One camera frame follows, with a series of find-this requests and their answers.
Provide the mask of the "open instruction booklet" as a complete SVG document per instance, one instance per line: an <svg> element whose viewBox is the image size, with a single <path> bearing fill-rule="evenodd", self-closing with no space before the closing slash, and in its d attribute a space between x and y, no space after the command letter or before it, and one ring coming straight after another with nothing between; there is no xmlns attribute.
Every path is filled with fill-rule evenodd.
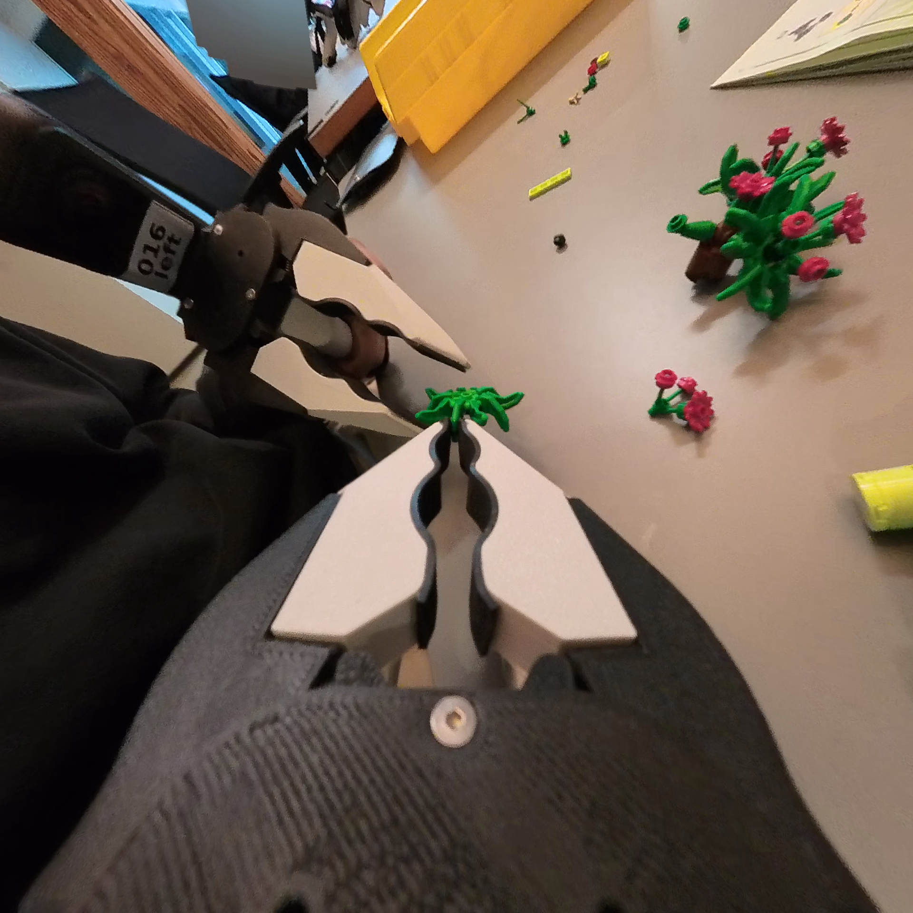
<svg viewBox="0 0 913 913"><path fill-rule="evenodd" d="M712 88L911 67L910 1L799 1L722 73Z"/></svg>

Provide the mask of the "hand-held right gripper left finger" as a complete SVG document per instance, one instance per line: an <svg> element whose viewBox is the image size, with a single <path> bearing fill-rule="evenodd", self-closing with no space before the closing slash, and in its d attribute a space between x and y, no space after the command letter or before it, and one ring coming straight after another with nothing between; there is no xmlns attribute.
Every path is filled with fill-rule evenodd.
<svg viewBox="0 0 913 913"><path fill-rule="evenodd" d="M451 433L434 425L346 486L271 623L288 642L366 653L394 687L432 684L437 546Z"/></svg>

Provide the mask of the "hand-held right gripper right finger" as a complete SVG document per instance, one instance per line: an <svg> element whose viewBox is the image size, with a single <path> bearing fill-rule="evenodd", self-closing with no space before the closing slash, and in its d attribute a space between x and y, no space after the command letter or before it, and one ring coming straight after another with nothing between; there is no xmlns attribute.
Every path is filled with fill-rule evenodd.
<svg viewBox="0 0 913 913"><path fill-rule="evenodd" d="M564 492L483 427L462 421L466 512L478 529L470 630L520 690L545 656L632 645L637 633Z"/></svg>

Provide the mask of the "person's left hand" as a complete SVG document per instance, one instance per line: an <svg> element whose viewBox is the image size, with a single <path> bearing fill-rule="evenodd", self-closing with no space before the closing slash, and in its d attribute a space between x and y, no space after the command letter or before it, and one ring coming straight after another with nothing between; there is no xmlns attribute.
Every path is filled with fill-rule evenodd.
<svg viewBox="0 0 913 913"><path fill-rule="evenodd" d="M389 360L387 338L357 315L345 318L350 332L350 349L346 356L334 361L340 375L365 382L382 372Z"/></svg>

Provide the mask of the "pink toy flower sprig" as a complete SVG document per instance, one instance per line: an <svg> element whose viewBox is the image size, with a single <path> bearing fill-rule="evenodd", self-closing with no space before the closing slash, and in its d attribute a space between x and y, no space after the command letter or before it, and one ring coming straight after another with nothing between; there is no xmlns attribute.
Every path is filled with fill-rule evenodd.
<svg viewBox="0 0 913 913"><path fill-rule="evenodd" d="M713 397L700 390L697 380L671 369L657 371L656 397L648 408L650 418L671 417L695 434L705 433L715 418Z"/></svg>

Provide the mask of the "yellow plastic bin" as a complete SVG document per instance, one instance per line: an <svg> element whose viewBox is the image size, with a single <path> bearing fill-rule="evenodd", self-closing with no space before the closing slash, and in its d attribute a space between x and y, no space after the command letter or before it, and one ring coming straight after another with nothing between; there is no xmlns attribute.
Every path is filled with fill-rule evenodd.
<svg viewBox="0 0 913 913"><path fill-rule="evenodd" d="M359 53L395 133L436 154L589 5L401 1Z"/></svg>

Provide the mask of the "wooden diagonal beam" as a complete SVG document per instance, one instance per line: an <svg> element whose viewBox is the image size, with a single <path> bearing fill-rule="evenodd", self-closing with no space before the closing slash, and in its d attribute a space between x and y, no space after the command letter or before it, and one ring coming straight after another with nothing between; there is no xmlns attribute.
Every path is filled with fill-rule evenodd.
<svg viewBox="0 0 913 913"><path fill-rule="evenodd" d="M154 115L222 154L252 179L267 162L237 121L126 2L37 1L35 5Z"/></svg>

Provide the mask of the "lime toy brick pot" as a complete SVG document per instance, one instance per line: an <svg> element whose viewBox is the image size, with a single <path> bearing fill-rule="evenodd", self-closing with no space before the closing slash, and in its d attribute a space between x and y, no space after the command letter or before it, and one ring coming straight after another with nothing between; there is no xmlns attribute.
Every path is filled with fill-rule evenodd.
<svg viewBox="0 0 913 913"><path fill-rule="evenodd" d="M853 473L864 524L872 532L912 529L912 465Z"/></svg>

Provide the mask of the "black and white machine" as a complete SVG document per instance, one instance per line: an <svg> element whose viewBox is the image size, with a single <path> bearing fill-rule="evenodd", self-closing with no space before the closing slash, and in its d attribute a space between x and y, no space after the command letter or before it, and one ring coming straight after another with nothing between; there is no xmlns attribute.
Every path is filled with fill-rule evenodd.
<svg viewBox="0 0 913 913"><path fill-rule="evenodd" d="M357 50L363 29L368 29L370 16L383 16L385 1L306 1L305 6L313 27L316 52L321 63L333 68L337 62L337 43Z"/></svg>

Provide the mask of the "black flat panel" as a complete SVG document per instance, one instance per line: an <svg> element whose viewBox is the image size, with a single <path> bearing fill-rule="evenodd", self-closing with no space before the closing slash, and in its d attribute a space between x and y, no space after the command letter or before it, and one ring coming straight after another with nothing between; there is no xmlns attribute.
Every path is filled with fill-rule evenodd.
<svg viewBox="0 0 913 913"><path fill-rule="evenodd" d="M207 213L239 204L252 180L234 162L102 78L14 95Z"/></svg>

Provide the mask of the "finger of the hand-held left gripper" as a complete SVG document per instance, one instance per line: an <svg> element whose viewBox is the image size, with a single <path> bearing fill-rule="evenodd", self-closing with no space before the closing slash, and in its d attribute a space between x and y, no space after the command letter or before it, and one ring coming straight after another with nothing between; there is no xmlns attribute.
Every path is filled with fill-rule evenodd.
<svg viewBox="0 0 913 913"><path fill-rule="evenodd" d="M289 339L260 348L250 374L257 394L300 408L310 417L392 437L412 438L423 431L384 405L363 384L317 371Z"/></svg>
<svg viewBox="0 0 913 913"><path fill-rule="evenodd" d="M376 264L303 241L292 271L299 297L316 310L356 315L427 358L458 371L469 369L451 336Z"/></svg>

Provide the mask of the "green toy leaf stem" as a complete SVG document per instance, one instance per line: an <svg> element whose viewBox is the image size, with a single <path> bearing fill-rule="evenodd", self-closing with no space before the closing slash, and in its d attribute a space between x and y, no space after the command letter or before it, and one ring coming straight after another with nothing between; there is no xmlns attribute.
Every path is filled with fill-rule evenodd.
<svg viewBox="0 0 913 913"><path fill-rule="evenodd" d="M493 418L503 432L509 431L508 411L524 399L523 392L499 394L494 387L457 387L446 391L426 388L427 406L415 413L421 424L445 423L451 440L456 440L464 420L485 427Z"/></svg>

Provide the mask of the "green plant with pink flowers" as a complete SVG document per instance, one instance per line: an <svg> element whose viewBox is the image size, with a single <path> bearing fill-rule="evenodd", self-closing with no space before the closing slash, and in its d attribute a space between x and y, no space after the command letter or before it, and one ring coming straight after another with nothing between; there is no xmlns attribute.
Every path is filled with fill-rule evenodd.
<svg viewBox="0 0 913 913"><path fill-rule="evenodd" d="M846 126L836 117L823 120L802 157L792 136L790 127L771 131L759 161L741 156L738 145L731 144L721 156L718 175L699 189L701 196L724 198L722 218L691 220L675 214L667 223L669 234L696 243L686 269L689 281L719 283L739 263L716 299L742 294L770 321L787 311L794 281L818 283L841 275L820 249L840 239L859 245L866 237L868 215L860 194L825 205L819 200L835 178L834 171L823 171L826 158L839 159L849 151Z"/></svg>

